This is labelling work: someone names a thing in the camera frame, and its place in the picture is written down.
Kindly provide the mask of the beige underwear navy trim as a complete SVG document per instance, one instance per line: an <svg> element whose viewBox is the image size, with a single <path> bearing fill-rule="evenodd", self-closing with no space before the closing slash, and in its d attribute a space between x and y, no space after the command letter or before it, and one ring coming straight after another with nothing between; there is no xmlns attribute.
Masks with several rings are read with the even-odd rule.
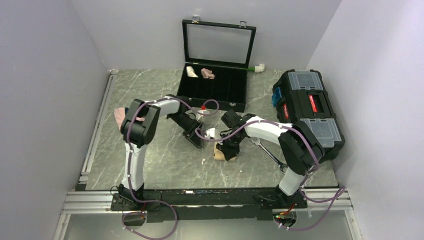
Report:
<svg viewBox="0 0 424 240"><path fill-rule="evenodd" d="M216 161L235 161L238 152L235 148L224 146L218 142L214 143L213 158Z"/></svg>

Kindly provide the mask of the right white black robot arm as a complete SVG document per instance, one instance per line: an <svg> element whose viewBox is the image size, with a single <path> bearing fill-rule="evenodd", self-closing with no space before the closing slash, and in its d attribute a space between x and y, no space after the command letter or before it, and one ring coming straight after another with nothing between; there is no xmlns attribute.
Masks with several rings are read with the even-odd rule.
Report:
<svg viewBox="0 0 424 240"><path fill-rule="evenodd" d="M222 140L215 145L214 157L218 160L234 159L245 138L265 140L281 148L287 167L278 184L275 200L280 207L289 207L307 174L319 168L319 161L325 155L311 128L303 121L279 123L251 113L241 116L233 110L226 112L221 120L228 131L219 134Z"/></svg>

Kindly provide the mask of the pink underwear navy trim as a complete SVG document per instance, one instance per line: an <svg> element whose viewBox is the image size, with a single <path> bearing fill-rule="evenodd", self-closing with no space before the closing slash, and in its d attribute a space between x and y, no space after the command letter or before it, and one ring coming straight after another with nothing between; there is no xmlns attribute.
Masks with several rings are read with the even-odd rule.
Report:
<svg viewBox="0 0 424 240"><path fill-rule="evenodd" d="M125 120L129 108L128 107L118 107L114 109L114 118L118 126L118 130L121 131L122 124Z"/></svg>

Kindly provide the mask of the black compartment storage box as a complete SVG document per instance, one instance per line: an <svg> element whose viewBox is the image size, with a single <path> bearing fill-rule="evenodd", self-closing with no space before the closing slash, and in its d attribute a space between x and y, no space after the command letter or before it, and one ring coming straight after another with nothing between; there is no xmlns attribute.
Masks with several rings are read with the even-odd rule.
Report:
<svg viewBox="0 0 424 240"><path fill-rule="evenodd" d="M187 97L193 107L243 113L247 105L248 71L257 28L239 24L182 20L184 67L177 96ZM191 66L198 78L188 77ZM215 79L202 77L201 69L211 70Z"/></svg>

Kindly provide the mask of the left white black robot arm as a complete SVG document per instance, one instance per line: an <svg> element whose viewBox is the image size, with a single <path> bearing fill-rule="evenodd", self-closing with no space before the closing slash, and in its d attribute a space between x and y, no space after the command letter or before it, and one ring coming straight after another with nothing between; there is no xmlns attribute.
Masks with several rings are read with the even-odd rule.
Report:
<svg viewBox="0 0 424 240"><path fill-rule="evenodd" d="M126 161L123 180L118 186L119 196L131 210L139 209L144 203L144 164L148 144L156 134L159 118L173 120L183 129L183 136L198 149L203 147L195 129L203 123L191 118L188 98L169 94L152 101L134 99L125 114L120 132L125 141Z"/></svg>

